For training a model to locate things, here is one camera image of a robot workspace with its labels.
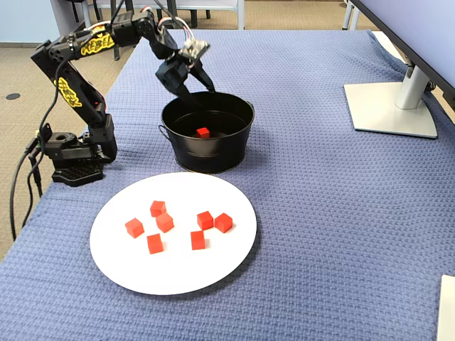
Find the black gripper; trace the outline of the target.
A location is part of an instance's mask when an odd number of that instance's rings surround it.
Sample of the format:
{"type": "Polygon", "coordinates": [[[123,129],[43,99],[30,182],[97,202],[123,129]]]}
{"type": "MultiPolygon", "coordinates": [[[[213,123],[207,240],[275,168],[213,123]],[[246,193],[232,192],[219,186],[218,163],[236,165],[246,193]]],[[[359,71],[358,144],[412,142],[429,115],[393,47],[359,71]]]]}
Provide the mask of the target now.
{"type": "MultiPolygon", "coordinates": [[[[202,63],[194,63],[190,74],[196,78],[209,92],[215,92],[213,81],[203,69],[202,63]]],[[[202,109],[203,105],[188,91],[185,81],[188,78],[186,62],[181,58],[172,58],[161,63],[156,77],[172,94],[181,99],[185,105],[193,109],[202,109]]]]}

